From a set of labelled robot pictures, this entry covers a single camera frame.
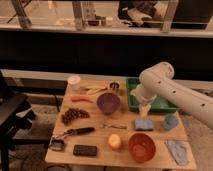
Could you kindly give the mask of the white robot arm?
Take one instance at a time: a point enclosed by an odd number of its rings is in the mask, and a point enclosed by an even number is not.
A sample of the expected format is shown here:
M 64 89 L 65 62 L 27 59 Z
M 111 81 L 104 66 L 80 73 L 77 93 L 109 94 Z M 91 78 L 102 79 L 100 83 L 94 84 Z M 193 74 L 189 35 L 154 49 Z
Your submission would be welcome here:
M 142 106 L 152 104 L 157 96 L 161 96 L 213 129 L 213 98 L 176 83 L 172 80 L 174 74 L 174 68 L 168 62 L 143 70 L 135 88 L 138 102 Z

